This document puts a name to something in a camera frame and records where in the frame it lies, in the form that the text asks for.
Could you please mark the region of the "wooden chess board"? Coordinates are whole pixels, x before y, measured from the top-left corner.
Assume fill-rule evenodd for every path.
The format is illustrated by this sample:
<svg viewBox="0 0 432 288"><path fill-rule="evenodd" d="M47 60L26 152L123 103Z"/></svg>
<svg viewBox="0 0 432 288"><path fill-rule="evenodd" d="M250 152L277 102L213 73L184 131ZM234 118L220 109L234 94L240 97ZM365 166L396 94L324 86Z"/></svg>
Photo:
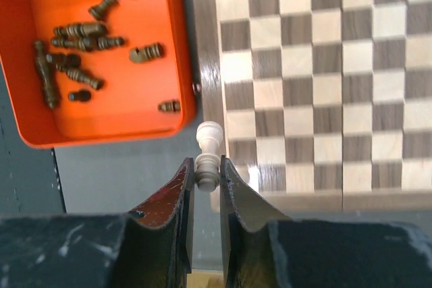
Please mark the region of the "wooden chess board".
<svg viewBox="0 0 432 288"><path fill-rule="evenodd" d="M431 207L431 0L194 0L204 118L289 211Z"/></svg>

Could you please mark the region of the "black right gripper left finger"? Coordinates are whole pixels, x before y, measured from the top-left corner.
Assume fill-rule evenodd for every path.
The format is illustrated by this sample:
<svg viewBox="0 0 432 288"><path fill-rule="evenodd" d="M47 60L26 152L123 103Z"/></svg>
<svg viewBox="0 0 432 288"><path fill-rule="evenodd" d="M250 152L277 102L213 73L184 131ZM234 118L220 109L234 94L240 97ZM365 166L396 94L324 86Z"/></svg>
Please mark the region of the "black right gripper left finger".
<svg viewBox="0 0 432 288"><path fill-rule="evenodd" d="M191 273L194 161L128 213L116 260L117 287L185 287Z"/></svg>

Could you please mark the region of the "dark rook chess piece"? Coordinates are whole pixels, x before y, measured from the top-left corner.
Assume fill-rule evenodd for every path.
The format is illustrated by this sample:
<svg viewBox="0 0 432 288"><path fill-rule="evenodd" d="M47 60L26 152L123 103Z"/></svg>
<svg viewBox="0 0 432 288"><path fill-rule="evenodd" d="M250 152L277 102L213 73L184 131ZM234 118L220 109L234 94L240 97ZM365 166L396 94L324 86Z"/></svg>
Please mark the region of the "dark rook chess piece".
<svg viewBox="0 0 432 288"><path fill-rule="evenodd" d="M109 9L118 4L118 0L101 0L97 5L88 9L89 14L98 21L103 21Z"/></svg>

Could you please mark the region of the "white chess pawn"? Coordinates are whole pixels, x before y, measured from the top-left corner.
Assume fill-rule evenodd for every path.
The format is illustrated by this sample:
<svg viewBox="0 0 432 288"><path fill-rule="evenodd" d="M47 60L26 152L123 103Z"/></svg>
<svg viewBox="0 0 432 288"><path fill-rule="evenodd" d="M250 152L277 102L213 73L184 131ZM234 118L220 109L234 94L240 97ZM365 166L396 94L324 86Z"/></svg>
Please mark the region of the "white chess pawn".
<svg viewBox="0 0 432 288"><path fill-rule="evenodd" d="M218 154L223 139L222 127L214 121L202 122L196 130L196 141L201 153L195 158L195 183L203 192L214 192L220 182Z"/></svg>

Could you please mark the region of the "dark long chess piece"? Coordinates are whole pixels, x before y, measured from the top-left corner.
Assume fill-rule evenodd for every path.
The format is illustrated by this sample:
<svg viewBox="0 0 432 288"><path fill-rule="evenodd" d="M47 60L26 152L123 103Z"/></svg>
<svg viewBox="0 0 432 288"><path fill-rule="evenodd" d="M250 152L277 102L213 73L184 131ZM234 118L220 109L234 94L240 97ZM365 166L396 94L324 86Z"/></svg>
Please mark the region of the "dark long chess piece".
<svg viewBox="0 0 432 288"><path fill-rule="evenodd" d="M38 39L34 41L33 47L35 51L34 64L42 82L45 103L51 110L56 109L60 103L59 89L51 65L46 58L47 50L45 44L42 40Z"/></svg>

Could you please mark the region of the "dark pawn chess piece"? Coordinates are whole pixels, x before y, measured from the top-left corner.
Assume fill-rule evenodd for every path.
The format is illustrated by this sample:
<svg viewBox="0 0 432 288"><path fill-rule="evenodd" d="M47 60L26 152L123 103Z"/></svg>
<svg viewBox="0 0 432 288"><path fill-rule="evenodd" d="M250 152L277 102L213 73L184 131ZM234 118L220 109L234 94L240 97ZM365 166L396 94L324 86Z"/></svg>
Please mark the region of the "dark pawn chess piece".
<svg viewBox="0 0 432 288"><path fill-rule="evenodd" d="M88 90L82 89L82 90L70 92L67 97L72 102L85 103L91 99L91 93Z"/></svg>

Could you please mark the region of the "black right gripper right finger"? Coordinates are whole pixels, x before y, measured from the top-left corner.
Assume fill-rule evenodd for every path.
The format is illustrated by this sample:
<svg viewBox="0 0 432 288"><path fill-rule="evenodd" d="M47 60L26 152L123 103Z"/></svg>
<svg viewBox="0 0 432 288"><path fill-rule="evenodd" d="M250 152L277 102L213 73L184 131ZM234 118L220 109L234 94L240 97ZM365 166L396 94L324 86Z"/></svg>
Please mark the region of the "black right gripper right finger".
<svg viewBox="0 0 432 288"><path fill-rule="evenodd" d="M220 165L220 217L226 287L291 287L279 225L289 218L245 183L229 158Z"/></svg>

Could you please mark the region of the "dark knight chess piece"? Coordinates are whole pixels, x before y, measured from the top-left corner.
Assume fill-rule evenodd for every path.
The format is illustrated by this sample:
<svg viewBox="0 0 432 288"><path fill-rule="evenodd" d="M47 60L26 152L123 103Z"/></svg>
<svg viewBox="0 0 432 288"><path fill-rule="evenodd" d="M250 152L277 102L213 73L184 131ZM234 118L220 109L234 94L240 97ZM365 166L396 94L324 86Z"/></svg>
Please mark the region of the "dark knight chess piece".
<svg viewBox="0 0 432 288"><path fill-rule="evenodd" d="M144 63L154 59L162 58L164 55L163 45L159 42L143 47L134 47L129 51L129 60L132 63Z"/></svg>

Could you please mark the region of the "orange plastic tray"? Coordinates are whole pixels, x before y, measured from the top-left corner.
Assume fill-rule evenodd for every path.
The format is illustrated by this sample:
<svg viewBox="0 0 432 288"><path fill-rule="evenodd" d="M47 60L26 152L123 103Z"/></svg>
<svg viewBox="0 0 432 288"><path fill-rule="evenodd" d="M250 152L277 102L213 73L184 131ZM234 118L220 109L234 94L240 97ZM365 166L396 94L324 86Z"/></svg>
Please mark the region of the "orange plastic tray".
<svg viewBox="0 0 432 288"><path fill-rule="evenodd" d="M118 0L106 16L122 47L82 53L82 67L104 86L86 103L68 94L81 85L55 72L61 102L51 110L34 66L33 43L53 30L89 22L101 0L1 0L1 65L22 140L34 148L172 136L196 115L183 0ZM159 42L164 55L132 63L129 51Z"/></svg>

